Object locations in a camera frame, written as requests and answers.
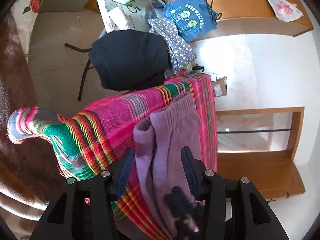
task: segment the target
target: wooden frame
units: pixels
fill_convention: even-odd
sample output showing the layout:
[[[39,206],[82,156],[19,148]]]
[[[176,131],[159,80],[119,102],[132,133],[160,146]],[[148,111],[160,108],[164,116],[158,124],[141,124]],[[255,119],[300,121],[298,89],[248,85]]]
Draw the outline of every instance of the wooden frame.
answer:
[[[304,107],[217,111],[216,115],[292,113],[286,150],[218,153],[218,173],[228,179],[248,177],[268,201],[303,194],[305,188],[293,163],[301,135]]]

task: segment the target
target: plaid blanket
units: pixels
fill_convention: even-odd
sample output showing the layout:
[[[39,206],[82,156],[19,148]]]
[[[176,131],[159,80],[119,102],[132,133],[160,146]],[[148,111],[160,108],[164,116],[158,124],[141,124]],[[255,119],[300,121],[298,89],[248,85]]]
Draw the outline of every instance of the plaid blanket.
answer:
[[[201,120],[202,161],[207,168],[216,170],[213,90],[210,77],[201,73],[171,78],[163,86],[104,98],[71,119],[38,107],[18,109],[9,118],[8,134],[16,144],[31,137],[49,141],[63,176],[89,179],[107,170],[126,147],[134,148],[132,131],[135,124],[185,92],[192,93]],[[125,194],[113,203],[113,212],[118,230],[132,240],[169,238],[150,215],[135,166]]]

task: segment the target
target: label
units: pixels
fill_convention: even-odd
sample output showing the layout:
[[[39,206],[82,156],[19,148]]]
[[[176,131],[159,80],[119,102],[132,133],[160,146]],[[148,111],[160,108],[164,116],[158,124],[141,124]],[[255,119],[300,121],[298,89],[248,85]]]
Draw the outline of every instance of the label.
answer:
[[[220,85],[213,86],[214,92],[216,94],[216,97],[222,96],[222,91]]]

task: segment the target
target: folded black clothes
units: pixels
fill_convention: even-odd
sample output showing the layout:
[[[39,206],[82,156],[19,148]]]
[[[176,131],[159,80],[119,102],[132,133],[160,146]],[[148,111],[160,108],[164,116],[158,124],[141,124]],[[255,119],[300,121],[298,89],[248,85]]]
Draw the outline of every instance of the folded black clothes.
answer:
[[[101,86],[118,91],[161,85],[164,71],[171,69],[163,37],[135,30],[106,34],[92,44],[89,58]]]

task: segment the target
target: wooden shelf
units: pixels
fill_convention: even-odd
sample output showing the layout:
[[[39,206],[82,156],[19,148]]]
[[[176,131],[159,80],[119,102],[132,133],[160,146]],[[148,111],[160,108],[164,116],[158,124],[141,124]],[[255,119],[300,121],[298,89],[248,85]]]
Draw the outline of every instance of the wooden shelf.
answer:
[[[248,177],[267,201],[305,193],[289,151],[218,153],[218,174],[239,180]]]

